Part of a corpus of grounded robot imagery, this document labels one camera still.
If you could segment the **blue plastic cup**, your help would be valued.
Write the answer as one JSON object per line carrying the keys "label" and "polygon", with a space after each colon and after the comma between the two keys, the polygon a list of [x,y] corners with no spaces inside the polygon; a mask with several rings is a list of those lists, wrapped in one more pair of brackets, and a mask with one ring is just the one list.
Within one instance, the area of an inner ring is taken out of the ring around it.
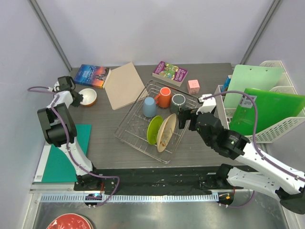
{"label": "blue plastic cup", "polygon": [[156,107],[155,100],[152,97],[145,98],[143,106],[142,106],[142,112],[143,112],[143,115],[148,118],[156,116],[157,107]]}

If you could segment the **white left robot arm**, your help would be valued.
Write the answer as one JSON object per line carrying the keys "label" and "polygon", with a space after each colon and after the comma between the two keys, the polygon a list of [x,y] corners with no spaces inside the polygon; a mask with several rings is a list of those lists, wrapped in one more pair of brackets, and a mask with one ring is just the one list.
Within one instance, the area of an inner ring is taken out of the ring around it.
{"label": "white left robot arm", "polygon": [[61,150],[75,170],[77,183],[86,189],[97,190],[102,179],[97,169],[86,157],[77,141],[77,129],[68,110],[77,107],[83,96],[75,91],[75,82],[70,76],[59,77],[55,85],[43,87],[46,93],[53,95],[51,103],[37,111],[38,119],[47,143]]}

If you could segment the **orange and white bowl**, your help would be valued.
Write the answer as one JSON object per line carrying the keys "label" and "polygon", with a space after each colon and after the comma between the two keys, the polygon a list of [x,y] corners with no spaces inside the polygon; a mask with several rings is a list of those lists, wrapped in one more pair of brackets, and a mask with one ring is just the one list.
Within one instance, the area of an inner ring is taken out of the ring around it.
{"label": "orange and white bowl", "polygon": [[82,89],[79,92],[79,94],[83,96],[83,100],[81,102],[81,105],[83,105],[83,106],[86,106],[86,107],[92,106],[97,101],[97,93],[94,89],[85,88],[85,89]]}

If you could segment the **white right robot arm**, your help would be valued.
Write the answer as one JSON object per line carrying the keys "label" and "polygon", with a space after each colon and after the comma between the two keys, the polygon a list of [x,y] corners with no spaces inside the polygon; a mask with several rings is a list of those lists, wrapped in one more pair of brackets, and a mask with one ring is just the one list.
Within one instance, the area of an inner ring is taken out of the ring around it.
{"label": "white right robot arm", "polygon": [[260,150],[254,142],[236,131],[225,129],[219,118],[199,109],[180,109],[179,128],[190,121],[189,130],[196,131],[204,143],[219,155],[241,162],[258,171],[242,171],[223,164],[215,175],[220,188],[244,187],[270,196],[291,212],[305,213],[305,173],[290,167]]}

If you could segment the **beige floral plate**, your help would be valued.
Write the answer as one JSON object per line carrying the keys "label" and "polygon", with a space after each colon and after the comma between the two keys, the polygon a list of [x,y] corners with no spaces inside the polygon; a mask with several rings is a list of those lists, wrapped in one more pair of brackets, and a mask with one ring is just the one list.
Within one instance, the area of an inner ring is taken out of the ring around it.
{"label": "beige floral plate", "polygon": [[176,126],[177,115],[171,114],[162,123],[157,135],[157,151],[163,152],[170,142]]}

